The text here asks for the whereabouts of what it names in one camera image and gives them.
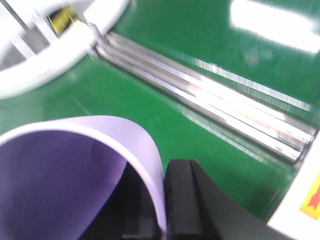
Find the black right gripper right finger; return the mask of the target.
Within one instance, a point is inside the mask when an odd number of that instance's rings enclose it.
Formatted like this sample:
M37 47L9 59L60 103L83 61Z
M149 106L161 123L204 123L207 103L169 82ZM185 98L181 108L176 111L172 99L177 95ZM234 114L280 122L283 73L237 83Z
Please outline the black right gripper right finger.
M195 159L172 159L165 180L169 240L288 240L229 197Z

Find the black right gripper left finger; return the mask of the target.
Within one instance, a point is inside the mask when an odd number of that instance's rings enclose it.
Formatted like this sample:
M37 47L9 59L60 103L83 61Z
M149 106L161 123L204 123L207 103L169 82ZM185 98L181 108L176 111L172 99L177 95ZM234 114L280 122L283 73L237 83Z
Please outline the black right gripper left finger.
M127 164L118 185L82 234L83 240L159 240L155 208L139 174Z

